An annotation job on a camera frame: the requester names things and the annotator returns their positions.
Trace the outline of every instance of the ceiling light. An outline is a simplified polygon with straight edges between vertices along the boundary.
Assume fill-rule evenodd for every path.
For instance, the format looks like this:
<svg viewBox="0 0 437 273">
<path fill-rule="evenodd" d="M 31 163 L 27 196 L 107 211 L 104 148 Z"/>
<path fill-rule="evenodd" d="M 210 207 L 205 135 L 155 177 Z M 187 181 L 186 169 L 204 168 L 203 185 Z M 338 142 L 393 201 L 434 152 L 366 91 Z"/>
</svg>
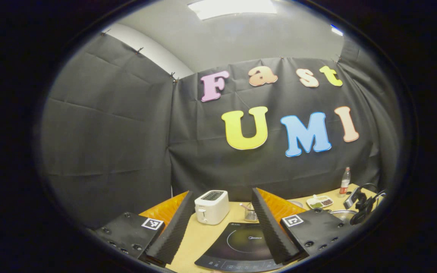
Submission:
<svg viewBox="0 0 437 273">
<path fill-rule="evenodd" d="M 332 26 L 332 31 L 340 36 L 343 36 L 343 32 L 341 32 L 340 30 L 338 30 L 338 28 L 336 26 Z"/>
<path fill-rule="evenodd" d="M 226 14 L 277 13 L 271 0 L 202 0 L 191 3 L 188 7 L 201 20 Z"/>
</svg>

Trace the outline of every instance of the foam letter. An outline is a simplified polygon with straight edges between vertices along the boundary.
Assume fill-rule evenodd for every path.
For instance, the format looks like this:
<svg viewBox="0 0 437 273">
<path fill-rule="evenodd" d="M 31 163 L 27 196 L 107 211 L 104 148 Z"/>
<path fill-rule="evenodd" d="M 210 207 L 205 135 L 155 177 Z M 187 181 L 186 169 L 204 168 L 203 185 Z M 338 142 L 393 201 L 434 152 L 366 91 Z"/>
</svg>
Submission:
<svg viewBox="0 0 437 273">
<path fill-rule="evenodd" d="M 201 101 L 208 102 L 209 100 L 216 100 L 220 98 L 220 93 L 218 93 L 215 88 L 223 90 L 225 88 L 225 82 L 223 78 L 227 79 L 228 77 L 228 71 L 222 71 L 201 77 L 200 80 L 203 82 L 203 97 L 201 97 Z"/>
<path fill-rule="evenodd" d="M 324 66 L 322 68 L 319 69 L 319 71 L 323 74 L 325 74 L 326 79 L 328 79 L 328 81 L 335 85 L 335 86 L 342 86 L 343 82 L 339 79 L 337 79 L 335 77 L 336 71 L 333 69 L 330 69 L 328 66 Z"/>
<path fill-rule="evenodd" d="M 298 69 L 296 75 L 299 76 L 301 83 L 309 88 L 316 88 L 319 82 L 314 78 L 313 73 L 309 69 Z"/>
<path fill-rule="evenodd" d="M 283 116 L 281 123 L 286 126 L 288 132 L 289 148 L 286 151 L 287 157 L 296 157 L 301 154 L 301 149 L 298 146 L 298 140 L 306 152 L 310 152 L 313 145 L 315 152 L 323 152 L 330 150 L 332 145 L 328 141 L 325 127 L 325 114 L 322 112 L 315 112 L 311 114 L 308 129 L 297 116 Z"/>
<path fill-rule="evenodd" d="M 355 131 L 354 123 L 352 122 L 352 117 L 350 117 L 350 108 L 338 107 L 337 109 L 335 109 L 335 114 L 340 116 L 341 123 L 343 124 L 343 131 L 345 131 L 343 140 L 345 142 L 352 142 L 354 140 L 357 140 L 359 134 L 357 131 Z"/>
<path fill-rule="evenodd" d="M 248 75 L 250 76 L 249 83 L 252 86 L 274 83 L 278 80 L 278 76 L 274 75 L 269 67 L 254 67 Z"/>
<path fill-rule="evenodd" d="M 255 149 L 263 145 L 267 140 L 266 124 L 267 107 L 253 107 L 249 109 L 249 114 L 254 116 L 255 136 L 245 138 L 242 135 L 241 117 L 244 116 L 242 111 L 227 112 L 222 115 L 225 121 L 225 135 L 230 146 L 238 150 Z"/>
</svg>

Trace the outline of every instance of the blue letter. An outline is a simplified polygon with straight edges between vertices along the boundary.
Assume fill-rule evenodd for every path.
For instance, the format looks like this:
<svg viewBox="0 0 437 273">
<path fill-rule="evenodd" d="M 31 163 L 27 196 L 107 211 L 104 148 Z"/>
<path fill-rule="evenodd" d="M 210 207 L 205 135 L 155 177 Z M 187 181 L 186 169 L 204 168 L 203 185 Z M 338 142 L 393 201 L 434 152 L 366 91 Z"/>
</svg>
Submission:
<svg viewBox="0 0 437 273">
<path fill-rule="evenodd" d="M 301 154 L 298 140 L 306 152 L 311 150 L 313 138 L 315 140 L 313 150 L 323 152 L 330 150 L 332 145 L 328 142 L 325 128 L 325 113 L 315 112 L 311 114 L 308 129 L 297 116 L 283 116 L 281 123 L 286 126 L 288 132 L 289 149 L 286 151 L 287 157 L 296 157 Z"/>
</svg>

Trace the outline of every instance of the metal pot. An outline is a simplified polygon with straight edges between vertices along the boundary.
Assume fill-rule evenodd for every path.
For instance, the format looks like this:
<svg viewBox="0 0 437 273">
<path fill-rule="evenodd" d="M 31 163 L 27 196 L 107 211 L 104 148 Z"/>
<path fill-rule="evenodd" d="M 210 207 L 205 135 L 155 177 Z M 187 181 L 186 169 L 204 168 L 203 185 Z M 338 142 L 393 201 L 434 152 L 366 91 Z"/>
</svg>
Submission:
<svg viewBox="0 0 437 273">
<path fill-rule="evenodd" d="M 350 219 L 352 219 L 352 217 L 355 214 L 357 214 L 356 211 L 349 210 L 349 209 L 335 210 L 335 211 L 332 211 L 330 213 L 333 214 L 333 216 L 337 217 L 338 219 L 340 219 L 346 223 L 350 223 Z"/>
</svg>

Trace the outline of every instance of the white wall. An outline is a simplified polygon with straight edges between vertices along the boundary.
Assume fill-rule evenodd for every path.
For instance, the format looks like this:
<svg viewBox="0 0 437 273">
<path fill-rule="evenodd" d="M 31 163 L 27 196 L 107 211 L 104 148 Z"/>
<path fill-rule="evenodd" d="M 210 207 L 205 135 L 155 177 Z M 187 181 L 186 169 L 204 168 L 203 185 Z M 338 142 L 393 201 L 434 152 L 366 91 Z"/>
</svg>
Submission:
<svg viewBox="0 0 437 273">
<path fill-rule="evenodd" d="M 182 79 L 194 73 L 186 64 L 162 45 L 133 28 L 116 23 L 102 30 L 102 32 L 106 31 L 108 31 L 108 35 L 119 39 L 136 50 L 144 47 L 139 53 L 148 57 L 148 59 L 153 61 L 166 72 L 175 72 L 173 75 L 175 79 Z"/>
</svg>

